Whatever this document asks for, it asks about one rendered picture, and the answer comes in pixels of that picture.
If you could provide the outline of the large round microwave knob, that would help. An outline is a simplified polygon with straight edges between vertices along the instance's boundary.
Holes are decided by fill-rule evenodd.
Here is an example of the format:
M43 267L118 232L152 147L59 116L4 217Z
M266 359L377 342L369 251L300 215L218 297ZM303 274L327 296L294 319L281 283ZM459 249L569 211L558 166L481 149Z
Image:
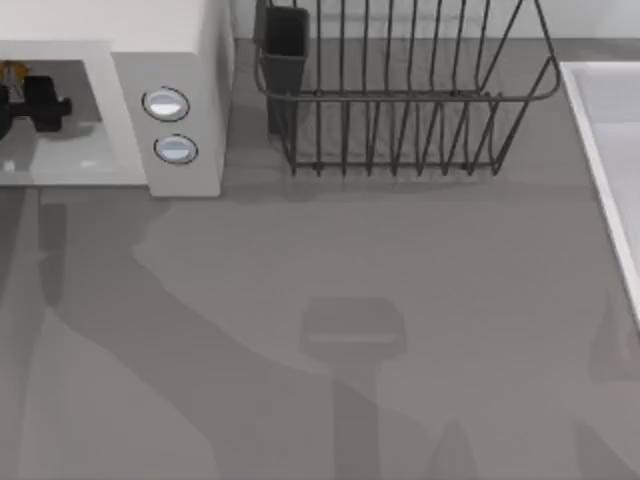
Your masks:
M168 86L145 92L141 104L147 115L160 122L178 122L191 110L187 96Z

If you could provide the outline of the small round microwave knob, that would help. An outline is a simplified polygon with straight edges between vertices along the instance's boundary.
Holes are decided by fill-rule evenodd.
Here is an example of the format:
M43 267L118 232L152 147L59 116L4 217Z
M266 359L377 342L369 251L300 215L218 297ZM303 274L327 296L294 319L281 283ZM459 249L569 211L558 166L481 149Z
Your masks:
M169 135L157 139L153 150L158 159L171 165L187 165L199 154L198 145L184 135Z

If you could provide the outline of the white sink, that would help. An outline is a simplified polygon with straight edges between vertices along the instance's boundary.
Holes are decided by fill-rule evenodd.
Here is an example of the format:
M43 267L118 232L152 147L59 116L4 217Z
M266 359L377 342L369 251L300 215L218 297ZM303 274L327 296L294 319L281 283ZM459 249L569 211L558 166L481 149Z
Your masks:
M561 73L640 331L640 61L565 61Z

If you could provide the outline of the pale microwave oven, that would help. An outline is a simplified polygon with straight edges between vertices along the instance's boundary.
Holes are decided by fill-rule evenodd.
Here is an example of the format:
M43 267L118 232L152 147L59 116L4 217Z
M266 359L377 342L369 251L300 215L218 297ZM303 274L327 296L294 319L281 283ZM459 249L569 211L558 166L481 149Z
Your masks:
M0 83L0 187L145 186L156 197L217 197L227 149L235 47L229 0L0 0L0 61L52 78L73 113L38 132ZM160 122L141 104L168 86L191 110ZM58 106L50 107L51 113ZM187 165L153 145L184 135Z

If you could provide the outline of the black cutlery holder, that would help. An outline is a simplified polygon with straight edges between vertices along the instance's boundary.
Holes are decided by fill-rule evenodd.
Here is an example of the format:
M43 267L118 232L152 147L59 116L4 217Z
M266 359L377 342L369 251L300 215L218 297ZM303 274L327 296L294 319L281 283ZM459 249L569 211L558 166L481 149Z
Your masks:
M298 6L256 0L254 42L266 84L268 131L281 138L297 106L309 54L310 13Z

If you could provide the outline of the orange and brown object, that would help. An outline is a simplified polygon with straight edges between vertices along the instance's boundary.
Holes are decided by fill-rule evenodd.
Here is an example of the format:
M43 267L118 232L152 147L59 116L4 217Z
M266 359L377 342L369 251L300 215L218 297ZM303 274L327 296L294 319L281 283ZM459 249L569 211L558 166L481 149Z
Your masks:
M28 74L29 68L24 63L0 61L0 83L17 98L24 98L24 82Z

